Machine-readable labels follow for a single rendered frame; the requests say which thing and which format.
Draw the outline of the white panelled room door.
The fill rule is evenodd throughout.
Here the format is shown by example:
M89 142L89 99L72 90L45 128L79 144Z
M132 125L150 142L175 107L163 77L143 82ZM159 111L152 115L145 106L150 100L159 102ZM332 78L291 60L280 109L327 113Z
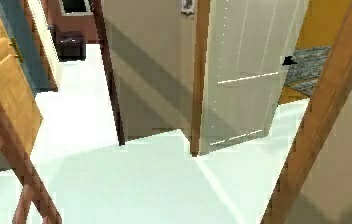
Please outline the white panelled room door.
M269 134L309 1L211 1L201 155Z

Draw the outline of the dark brown box stool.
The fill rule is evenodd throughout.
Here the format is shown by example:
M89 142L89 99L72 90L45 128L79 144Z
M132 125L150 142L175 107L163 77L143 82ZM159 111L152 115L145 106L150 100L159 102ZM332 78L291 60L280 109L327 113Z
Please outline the dark brown box stool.
M60 32L56 37L56 48L60 62L86 59L86 41L79 31Z

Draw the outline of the grey patterned rug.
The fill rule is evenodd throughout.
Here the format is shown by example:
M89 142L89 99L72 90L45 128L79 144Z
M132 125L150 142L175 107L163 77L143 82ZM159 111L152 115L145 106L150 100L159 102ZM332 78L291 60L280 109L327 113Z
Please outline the grey patterned rug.
M310 97L321 75L330 49L330 46L319 46L295 50L293 53L295 64L288 69L285 85Z

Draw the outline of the dark window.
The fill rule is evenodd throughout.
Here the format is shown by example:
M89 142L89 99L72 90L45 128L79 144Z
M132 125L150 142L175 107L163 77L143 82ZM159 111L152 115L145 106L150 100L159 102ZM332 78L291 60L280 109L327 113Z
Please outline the dark window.
M59 0L64 16L88 16L92 14L90 0Z

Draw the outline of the orange wooden room door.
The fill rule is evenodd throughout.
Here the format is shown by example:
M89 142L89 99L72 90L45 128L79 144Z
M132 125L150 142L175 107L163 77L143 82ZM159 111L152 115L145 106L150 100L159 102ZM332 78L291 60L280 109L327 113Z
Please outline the orange wooden room door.
M12 143L30 154L42 115L0 18L0 131Z

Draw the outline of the framed wall picture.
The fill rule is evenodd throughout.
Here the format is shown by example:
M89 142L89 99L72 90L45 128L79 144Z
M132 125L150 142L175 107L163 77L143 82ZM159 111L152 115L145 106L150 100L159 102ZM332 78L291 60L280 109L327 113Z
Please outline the framed wall picture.
M195 0L182 0L181 3L182 15L192 16L195 13Z

